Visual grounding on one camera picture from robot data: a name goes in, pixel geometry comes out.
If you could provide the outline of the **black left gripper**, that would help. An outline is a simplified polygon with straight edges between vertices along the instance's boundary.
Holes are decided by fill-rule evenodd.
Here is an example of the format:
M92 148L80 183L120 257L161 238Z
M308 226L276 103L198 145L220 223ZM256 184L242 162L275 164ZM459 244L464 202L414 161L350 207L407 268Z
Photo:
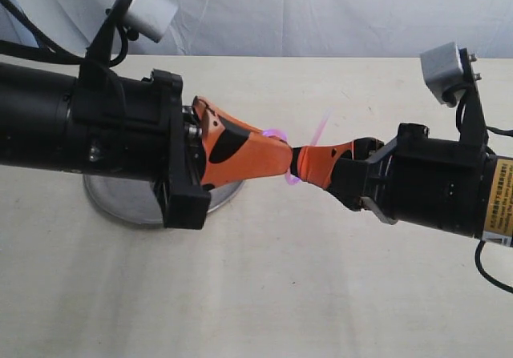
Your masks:
M165 70L140 80L80 70L70 104L70 169L146 181L165 227L201 229L208 190L283 175L293 150L204 97L184 106L182 90L182 78Z

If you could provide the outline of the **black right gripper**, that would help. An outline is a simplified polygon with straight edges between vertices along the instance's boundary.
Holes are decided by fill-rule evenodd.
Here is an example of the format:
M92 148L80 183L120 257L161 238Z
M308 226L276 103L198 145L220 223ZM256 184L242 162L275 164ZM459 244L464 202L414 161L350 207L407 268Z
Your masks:
M402 123L386 145L364 144L366 159L352 159L353 142L294 147L290 174L386 224L482 236L484 195L491 185L486 139L473 144L434 139L428 127Z

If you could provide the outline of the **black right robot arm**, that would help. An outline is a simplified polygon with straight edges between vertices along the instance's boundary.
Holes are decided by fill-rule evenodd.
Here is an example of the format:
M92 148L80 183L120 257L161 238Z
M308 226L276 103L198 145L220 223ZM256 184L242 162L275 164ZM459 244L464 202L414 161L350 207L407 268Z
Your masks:
M295 147L291 172L386 224L512 245L512 160L483 143L433 139L426 126L402 123L388 143Z

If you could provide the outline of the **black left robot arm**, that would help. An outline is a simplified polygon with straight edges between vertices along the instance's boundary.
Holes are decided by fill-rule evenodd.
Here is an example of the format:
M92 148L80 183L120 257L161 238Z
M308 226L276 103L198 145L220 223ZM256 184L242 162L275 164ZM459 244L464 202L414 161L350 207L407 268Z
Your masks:
M154 70L100 85L24 66L1 66L1 162L7 166L148 181L165 227L199 230L212 191L286 173L294 152L195 98Z

